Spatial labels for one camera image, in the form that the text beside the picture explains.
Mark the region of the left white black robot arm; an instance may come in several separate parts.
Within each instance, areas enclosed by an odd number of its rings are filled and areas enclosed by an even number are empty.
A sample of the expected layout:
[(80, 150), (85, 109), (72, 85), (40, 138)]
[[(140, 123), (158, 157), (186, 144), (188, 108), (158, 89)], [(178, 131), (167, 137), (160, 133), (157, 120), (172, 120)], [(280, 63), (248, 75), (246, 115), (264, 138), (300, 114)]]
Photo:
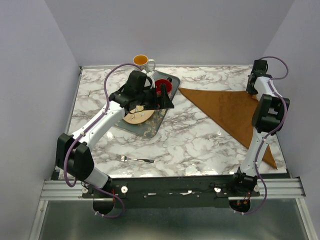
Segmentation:
[(55, 164), (65, 176), (93, 185), (93, 191), (101, 198), (111, 191), (111, 178), (97, 169), (91, 154), (98, 141), (116, 123), (122, 120), (137, 106), (144, 110), (172, 109), (166, 85), (155, 87), (147, 74), (134, 70), (126, 83), (113, 92), (102, 109), (83, 127), (68, 135), (61, 134), (57, 139)]

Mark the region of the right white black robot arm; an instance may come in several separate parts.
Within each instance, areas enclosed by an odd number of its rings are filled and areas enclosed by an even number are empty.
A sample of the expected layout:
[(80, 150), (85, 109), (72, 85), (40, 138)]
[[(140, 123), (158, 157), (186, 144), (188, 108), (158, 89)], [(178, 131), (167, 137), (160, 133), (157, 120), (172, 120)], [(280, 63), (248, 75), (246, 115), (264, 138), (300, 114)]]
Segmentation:
[(230, 191), (236, 196), (254, 190), (261, 178), (259, 167), (271, 138), (281, 130), (287, 117), (291, 101), (277, 91), (273, 80), (267, 74), (258, 76), (253, 82), (258, 105), (252, 116), (253, 135), (247, 155), (230, 183)]

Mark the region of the brown cloth napkin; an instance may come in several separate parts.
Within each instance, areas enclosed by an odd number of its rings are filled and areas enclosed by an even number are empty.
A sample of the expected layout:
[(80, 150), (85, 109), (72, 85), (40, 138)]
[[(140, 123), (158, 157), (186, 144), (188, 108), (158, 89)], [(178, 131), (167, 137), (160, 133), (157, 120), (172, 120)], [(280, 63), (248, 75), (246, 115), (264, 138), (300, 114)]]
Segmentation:
[(252, 117), (258, 99), (246, 91), (179, 88), (181, 94), (245, 148), (253, 137)]

